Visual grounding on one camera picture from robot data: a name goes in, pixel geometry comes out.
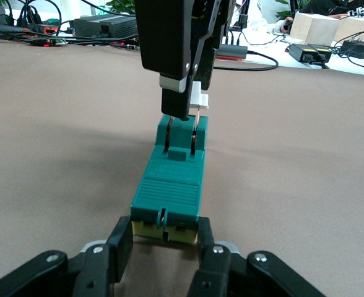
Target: green plastic part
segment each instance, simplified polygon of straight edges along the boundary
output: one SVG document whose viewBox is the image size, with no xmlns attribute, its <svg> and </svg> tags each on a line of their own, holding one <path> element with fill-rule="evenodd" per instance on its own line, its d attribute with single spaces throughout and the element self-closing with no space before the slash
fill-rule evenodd
<svg viewBox="0 0 364 297">
<path fill-rule="evenodd" d="M 131 220 L 156 229 L 197 230 L 199 220 L 208 118 L 194 127 L 188 121 L 164 115 L 155 147 L 131 204 Z"/>
</svg>

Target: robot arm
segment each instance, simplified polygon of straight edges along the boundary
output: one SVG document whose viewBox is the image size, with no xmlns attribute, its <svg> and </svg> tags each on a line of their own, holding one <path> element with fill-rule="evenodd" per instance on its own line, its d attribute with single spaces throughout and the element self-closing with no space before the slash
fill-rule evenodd
<svg viewBox="0 0 364 297">
<path fill-rule="evenodd" d="M 193 82 L 209 88 L 234 6 L 235 0 L 136 0 L 142 65 L 160 73 L 164 114 L 186 119 Z"/>
</svg>

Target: beige tabletop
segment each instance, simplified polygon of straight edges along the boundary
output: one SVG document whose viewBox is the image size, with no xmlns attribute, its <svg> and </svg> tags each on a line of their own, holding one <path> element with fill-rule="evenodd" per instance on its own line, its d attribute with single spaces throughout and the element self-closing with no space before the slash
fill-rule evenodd
<svg viewBox="0 0 364 297">
<path fill-rule="evenodd" d="M 214 71 L 209 94 L 215 238 L 364 296 L 364 76 Z M 0 277 L 48 249 L 72 257 L 129 214 L 160 98 L 139 53 L 0 43 Z M 137 243 L 117 296 L 186 296 L 195 269 L 192 249 Z"/>
</svg>

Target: wooden block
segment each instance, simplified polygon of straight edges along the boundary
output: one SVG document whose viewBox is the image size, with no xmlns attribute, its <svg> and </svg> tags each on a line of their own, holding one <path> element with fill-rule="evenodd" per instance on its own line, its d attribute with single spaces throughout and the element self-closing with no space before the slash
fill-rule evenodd
<svg viewBox="0 0 364 297">
<path fill-rule="evenodd" d="M 339 41 L 346 38 L 347 36 L 362 31 L 364 31 L 364 19 L 346 17 L 339 21 L 339 28 L 337 28 L 334 40 Z"/>
<path fill-rule="evenodd" d="M 290 36 L 305 45 L 331 45 L 339 20 L 319 14 L 297 14 L 293 20 Z"/>
</svg>

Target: screw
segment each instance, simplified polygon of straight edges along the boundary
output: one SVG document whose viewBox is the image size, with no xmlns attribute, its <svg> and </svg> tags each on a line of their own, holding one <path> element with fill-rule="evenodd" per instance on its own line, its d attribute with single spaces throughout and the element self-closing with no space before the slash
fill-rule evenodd
<svg viewBox="0 0 364 297">
<path fill-rule="evenodd" d="M 102 252 L 102 251 L 103 251 L 103 247 L 101 247 L 101 246 L 97 246 L 97 247 L 93 248 L 94 254 L 98 254 L 99 252 Z"/>
<path fill-rule="evenodd" d="M 212 251 L 215 253 L 215 254 L 221 254 L 223 253 L 223 247 L 222 246 L 214 246 L 212 248 Z"/>
<path fill-rule="evenodd" d="M 54 255 L 51 255 L 51 256 L 48 256 L 47 259 L 46 259 L 46 262 L 52 262 L 52 261 L 55 261 L 56 259 L 58 259 L 58 255 L 57 254 L 54 254 Z"/>
<path fill-rule="evenodd" d="M 255 259 L 258 261 L 258 262 L 266 262 L 267 261 L 267 258 L 264 254 L 255 254 Z"/>
</svg>

